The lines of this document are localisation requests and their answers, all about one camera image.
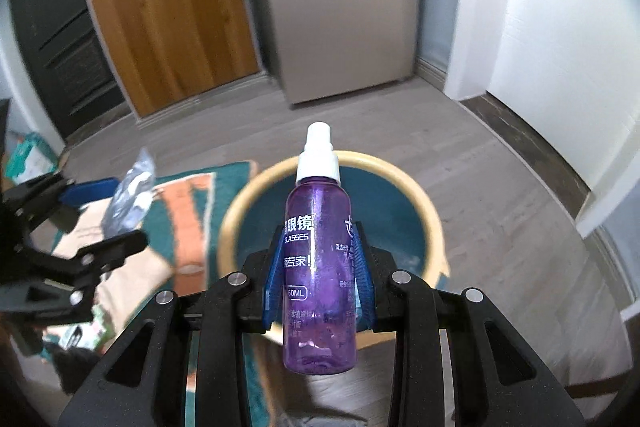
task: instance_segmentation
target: wooden cabinet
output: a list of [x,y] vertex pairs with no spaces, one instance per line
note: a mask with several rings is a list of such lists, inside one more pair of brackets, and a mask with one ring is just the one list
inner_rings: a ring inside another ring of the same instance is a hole
[[91,0],[140,116],[258,71],[244,0]]

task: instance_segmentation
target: white door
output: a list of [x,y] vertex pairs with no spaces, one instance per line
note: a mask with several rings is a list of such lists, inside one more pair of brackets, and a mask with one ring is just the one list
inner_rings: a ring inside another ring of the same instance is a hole
[[593,188],[640,117],[640,0],[509,0],[488,90]]

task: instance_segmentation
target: triangular cutout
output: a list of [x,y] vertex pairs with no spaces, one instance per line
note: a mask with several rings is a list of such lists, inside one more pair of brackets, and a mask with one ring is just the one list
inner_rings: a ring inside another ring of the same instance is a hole
[[492,322],[484,324],[489,344],[494,354],[495,368],[502,385],[513,385],[536,376],[529,362],[510,343],[509,339]]
[[149,349],[153,332],[153,323],[148,322],[142,326],[136,338],[131,341],[105,376],[108,381],[126,385],[127,387],[140,385],[142,370],[145,367],[146,352]]
[[46,290],[43,290],[42,288],[35,288],[34,286],[30,286],[29,290],[27,291],[27,302],[51,301],[57,298],[58,294],[48,292]]

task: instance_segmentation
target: green plastic bag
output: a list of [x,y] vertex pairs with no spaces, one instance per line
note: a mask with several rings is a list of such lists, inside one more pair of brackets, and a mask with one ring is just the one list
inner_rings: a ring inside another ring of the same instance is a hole
[[18,143],[4,175],[19,185],[57,168],[58,157],[49,144],[38,133],[30,132],[22,143]]

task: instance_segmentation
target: door panel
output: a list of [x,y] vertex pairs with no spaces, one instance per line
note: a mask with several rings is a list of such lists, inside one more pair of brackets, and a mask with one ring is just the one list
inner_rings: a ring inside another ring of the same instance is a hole
[[124,101],[85,0],[11,0],[34,88],[63,137]]
[[508,0],[496,98],[593,188],[640,118],[640,0]]
[[258,71],[244,0],[92,0],[141,116]]

